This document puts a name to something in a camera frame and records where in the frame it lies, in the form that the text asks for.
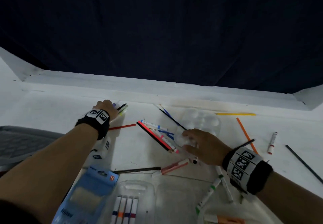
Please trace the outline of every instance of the dark blue cloth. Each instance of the dark blue cloth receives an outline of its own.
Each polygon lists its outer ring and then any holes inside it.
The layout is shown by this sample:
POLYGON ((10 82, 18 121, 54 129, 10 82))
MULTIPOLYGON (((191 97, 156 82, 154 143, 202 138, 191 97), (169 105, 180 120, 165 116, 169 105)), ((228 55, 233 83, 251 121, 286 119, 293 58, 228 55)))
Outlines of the dark blue cloth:
POLYGON ((38 67, 293 93, 323 83, 323 0, 0 0, 38 67))

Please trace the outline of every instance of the black wrist strap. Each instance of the black wrist strap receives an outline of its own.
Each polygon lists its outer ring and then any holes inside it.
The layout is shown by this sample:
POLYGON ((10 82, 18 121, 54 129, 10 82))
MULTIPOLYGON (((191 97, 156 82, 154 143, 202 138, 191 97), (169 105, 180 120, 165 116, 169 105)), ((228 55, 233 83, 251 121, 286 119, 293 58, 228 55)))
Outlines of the black wrist strap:
POLYGON ((248 148, 242 147, 230 151, 222 162, 228 172, 231 184, 244 193, 255 195, 260 192, 273 171, 262 157, 248 148))
POLYGON ((102 109, 93 108, 91 111, 84 114, 75 124, 88 124, 95 128, 98 133, 98 140, 101 140, 107 135, 107 131, 110 127, 110 116, 107 111, 102 109))

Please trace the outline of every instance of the dark sleeve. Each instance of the dark sleeve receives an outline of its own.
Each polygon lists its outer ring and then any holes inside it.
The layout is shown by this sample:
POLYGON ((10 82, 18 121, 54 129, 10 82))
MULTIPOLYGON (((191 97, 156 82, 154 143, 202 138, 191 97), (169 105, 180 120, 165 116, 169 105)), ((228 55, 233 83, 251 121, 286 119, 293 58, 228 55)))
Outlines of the dark sleeve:
POLYGON ((0 200, 0 215, 2 218, 6 216, 10 223, 41 224, 32 214, 4 200, 0 200))

